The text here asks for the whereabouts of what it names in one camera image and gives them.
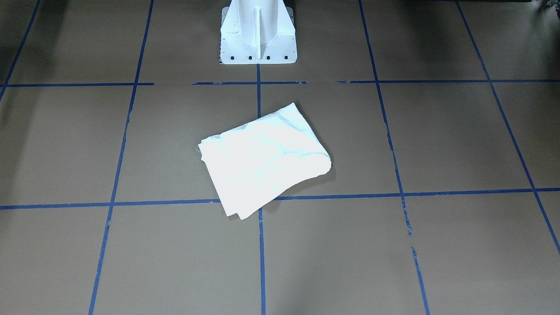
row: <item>folded white cloth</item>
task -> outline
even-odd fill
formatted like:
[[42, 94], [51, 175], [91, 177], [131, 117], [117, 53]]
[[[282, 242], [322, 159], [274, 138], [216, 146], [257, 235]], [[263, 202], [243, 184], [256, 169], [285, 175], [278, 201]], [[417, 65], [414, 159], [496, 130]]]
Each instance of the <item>folded white cloth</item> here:
[[246, 219], [289, 187], [330, 170], [330, 156], [292, 103], [198, 145], [226, 215]]

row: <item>gray floor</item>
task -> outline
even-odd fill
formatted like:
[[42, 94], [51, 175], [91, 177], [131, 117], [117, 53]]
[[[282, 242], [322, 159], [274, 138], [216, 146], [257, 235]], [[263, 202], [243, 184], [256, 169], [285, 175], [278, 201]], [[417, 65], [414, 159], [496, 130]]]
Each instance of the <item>gray floor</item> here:
[[[300, 0], [260, 67], [228, 0], [44, 2], [0, 1], [0, 314], [560, 314], [542, 1]], [[196, 145], [291, 102], [333, 169], [227, 218]]]

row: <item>white metal bracket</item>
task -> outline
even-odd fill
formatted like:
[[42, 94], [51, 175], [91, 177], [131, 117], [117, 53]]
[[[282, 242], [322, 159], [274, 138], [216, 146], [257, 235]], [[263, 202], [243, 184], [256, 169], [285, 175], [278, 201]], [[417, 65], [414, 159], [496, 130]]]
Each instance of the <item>white metal bracket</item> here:
[[222, 9], [220, 61], [279, 64], [297, 60], [293, 10], [282, 0], [231, 0]]

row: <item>white cloth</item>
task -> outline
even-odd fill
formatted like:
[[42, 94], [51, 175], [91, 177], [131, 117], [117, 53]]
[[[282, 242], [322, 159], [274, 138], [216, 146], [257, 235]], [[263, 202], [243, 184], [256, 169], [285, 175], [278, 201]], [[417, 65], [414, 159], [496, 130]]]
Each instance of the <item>white cloth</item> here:
[[330, 170], [330, 156], [292, 103], [198, 145], [227, 216], [246, 219], [289, 187]]

